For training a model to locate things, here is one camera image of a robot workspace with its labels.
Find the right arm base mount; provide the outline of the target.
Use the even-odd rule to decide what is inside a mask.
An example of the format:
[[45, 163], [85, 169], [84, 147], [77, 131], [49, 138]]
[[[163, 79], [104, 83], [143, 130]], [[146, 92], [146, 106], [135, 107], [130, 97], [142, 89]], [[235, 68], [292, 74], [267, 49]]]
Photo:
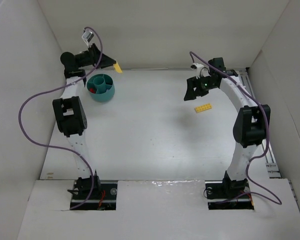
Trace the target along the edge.
[[225, 180], [206, 181], [203, 196], [208, 199], [209, 210], [254, 210], [247, 180], [227, 183]]

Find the yellow lego brick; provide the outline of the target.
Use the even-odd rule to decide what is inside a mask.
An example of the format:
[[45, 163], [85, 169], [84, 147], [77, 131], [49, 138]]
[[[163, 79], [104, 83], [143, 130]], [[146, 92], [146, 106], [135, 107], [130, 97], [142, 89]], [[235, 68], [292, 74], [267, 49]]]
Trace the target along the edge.
[[121, 69], [121, 67], [120, 67], [120, 65], [118, 64], [118, 62], [116, 62], [114, 65], [113, 65], [113, 68], [114, 68], [114, 70], [117, 72], [117, 73], [122, 73], [123, 71], [122, 71], [122, 69]]

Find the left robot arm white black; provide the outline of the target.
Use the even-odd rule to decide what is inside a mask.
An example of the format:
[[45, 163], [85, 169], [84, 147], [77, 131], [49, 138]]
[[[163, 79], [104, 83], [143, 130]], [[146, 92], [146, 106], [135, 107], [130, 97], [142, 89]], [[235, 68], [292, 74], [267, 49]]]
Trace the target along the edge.
[[96, 172], [89, 163], [89, 151], [86, 144], [85, 130], [88, 127], [87, 117], [80, 100], [80, 94], [86, 87], [87, 74], [84, 67], [110, 67], [115, 61], [101, 53], [96, 44], [78, 54], [64, 52], [60, 56], [64, 66], [66, 87], [58, 99], [52, 101], [58, 130], [66, 137], [73, 151], [78, 177], [88, 179]]

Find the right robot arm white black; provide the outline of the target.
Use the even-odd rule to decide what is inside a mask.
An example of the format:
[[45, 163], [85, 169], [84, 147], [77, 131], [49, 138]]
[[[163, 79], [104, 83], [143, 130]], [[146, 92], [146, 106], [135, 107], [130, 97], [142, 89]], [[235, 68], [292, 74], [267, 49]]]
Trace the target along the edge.
[[195, 76], [186, 80], [184, 101], [195, 100], [207, 95], [210, 90], [220, 89], [237, 111], [232, 130], [235, 149], [231, 163], [222, 182], [211, 188], [217, 199], [233, 198], [248, 186], [247, 166], [250, 165], [258, 146], [267, 137], [271, 109], [267, 104], [258, 105], [253, 100], [242, 83], [236, 79], [236, 71], [226, 69], [223, 58], [208, 61], [208, 75], [202, 73], [205, 68], [203, 64], [194, 62], [190, 67], [195, 71]]

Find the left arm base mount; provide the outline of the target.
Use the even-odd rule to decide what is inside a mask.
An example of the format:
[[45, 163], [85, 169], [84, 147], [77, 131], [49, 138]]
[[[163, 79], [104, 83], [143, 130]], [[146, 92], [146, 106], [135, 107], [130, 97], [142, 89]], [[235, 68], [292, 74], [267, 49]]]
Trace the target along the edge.
[[88, 200], [91, 190], [91, 178], [78, 178], [72, 189], [67, 191], [71, 194], [70, 210], [83, 211], [114, 211], [117, 205], [118, 182], [117, 181], [94, 181], [94, 187]]

